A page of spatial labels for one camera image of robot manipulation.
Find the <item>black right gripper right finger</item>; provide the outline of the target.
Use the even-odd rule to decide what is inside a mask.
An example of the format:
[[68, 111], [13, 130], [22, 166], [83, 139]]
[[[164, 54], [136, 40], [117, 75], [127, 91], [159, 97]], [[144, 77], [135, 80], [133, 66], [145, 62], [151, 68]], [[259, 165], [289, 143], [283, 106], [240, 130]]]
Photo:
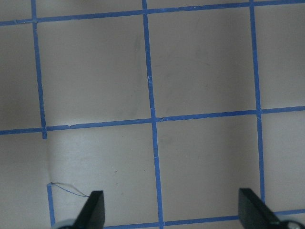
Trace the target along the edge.
[[285, 229], [282, 222], [250, 189], [239, 189], [239, 220], [244, 229]]

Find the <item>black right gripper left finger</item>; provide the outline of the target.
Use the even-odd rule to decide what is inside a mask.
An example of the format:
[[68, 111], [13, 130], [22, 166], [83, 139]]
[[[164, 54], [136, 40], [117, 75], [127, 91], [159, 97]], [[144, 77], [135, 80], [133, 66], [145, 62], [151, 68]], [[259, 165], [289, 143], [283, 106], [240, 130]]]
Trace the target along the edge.
[[102, 229], [105, 223], [104, 194], [102, 190], [93, 191], [75, 222], [73, 229]]

